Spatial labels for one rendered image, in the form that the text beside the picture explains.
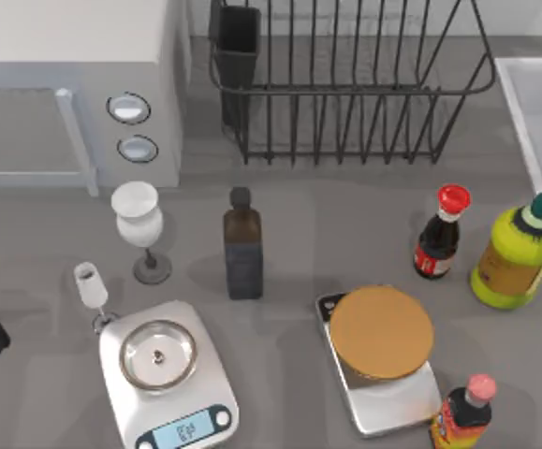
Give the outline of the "dark square glass bottle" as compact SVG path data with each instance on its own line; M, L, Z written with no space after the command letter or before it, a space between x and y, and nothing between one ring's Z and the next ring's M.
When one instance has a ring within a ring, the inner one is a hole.
M231 208L223 216L227 293L232 300L263 296L264 259L260 213L251 206L248 187L229 193Z

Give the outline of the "large white goblet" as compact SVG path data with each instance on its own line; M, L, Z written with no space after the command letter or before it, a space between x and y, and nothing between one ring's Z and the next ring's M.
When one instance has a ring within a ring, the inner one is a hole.
M156 285L171 274L170 259L157 253L153 246L164 229L164 216L159 208L159 194L146 181L129 181L117 187L110 198L121 238L143 250L133 266L137 281Z

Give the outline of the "small microwave knob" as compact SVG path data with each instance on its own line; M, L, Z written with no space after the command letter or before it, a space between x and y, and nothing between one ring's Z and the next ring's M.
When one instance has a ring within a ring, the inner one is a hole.
M120 139L116 148L126 161L133 164L148 164L159 154L157 144L143 135Z

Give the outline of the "silver scale with wooden plate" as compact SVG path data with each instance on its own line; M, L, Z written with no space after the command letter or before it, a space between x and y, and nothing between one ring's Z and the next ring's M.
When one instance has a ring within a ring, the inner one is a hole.
M429 422L442 399L432 320L389 284L319 297L315 310L355 429L377 437Z

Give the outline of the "red capped dark sauce bottle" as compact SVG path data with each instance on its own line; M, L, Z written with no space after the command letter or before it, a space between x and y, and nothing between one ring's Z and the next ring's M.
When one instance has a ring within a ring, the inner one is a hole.
M420 233L414 251L414 268L425 279L444 277L453 264L460 240L459 219L471 204L470 192L456 183L437 192L438 210Z

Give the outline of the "black cutlery holder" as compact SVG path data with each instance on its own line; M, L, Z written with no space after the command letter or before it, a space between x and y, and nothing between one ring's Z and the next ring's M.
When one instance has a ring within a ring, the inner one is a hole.
M243 104L249 101L247 94L234 91L248 91L254 83L260 22L261 13L256 7L211 1L209 40L219 79L222 120L234 131L241 127Z

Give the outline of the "silver scale with round pan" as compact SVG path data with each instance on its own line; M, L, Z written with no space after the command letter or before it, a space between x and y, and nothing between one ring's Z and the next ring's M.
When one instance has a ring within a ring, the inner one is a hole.
M112 319L99 358L123 449L210 449L235 434L238 402L189 303Z

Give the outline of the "large microwave knob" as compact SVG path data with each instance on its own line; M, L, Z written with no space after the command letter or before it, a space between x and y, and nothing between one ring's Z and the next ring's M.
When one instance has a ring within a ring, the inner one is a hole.
M118 123L136 125L144 123L151 116L151 106L139 94L125 92L107 99L106 110Z

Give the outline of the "small clear wine glass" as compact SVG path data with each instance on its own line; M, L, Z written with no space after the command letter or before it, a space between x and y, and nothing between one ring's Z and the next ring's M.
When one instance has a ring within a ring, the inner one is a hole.
M78 264L75 266L73 274L83 305L95 311L92 327L96 335L99 335L104 327L117 317L115 313L107 313L104 310L109 299L108 289L92 262Z

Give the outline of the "yellow green bottle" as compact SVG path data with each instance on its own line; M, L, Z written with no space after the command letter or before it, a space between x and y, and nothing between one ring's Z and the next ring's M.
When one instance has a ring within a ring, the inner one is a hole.
M515 310L530 303L542 282L542 192L523 206L502 212L470 276L483 304Z

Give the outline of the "pink capped sauce bottle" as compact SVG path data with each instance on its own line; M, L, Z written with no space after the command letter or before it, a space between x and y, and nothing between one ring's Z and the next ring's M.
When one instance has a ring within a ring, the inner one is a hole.
M473 374L450 391L429 428L433 449L473 449L491 422L496 392L488 374Z

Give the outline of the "pale microwave oven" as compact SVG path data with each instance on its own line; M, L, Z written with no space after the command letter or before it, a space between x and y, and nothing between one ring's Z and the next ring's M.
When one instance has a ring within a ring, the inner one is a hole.
M187 0L0 0L0 187L83 187L54 93L75 96L99 192L127 181L180 182L191 78ZM151 106L127 125L109 97L139 94ZM143 135L158 156L133 164L120 139Z

